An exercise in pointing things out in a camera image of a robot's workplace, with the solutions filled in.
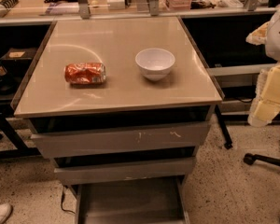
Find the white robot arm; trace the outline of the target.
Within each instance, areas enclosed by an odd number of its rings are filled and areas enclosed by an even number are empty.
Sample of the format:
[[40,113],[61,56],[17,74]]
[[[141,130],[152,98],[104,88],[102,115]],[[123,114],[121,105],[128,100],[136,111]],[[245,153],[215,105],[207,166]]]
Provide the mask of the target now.
[[264,45],[268,57],[276,60],[270,69],[259,73],[256,97],[249,110],[248,123],[254,127],[268,125],[280,113],[280,8],[271,19],[250,33],[245,41]]

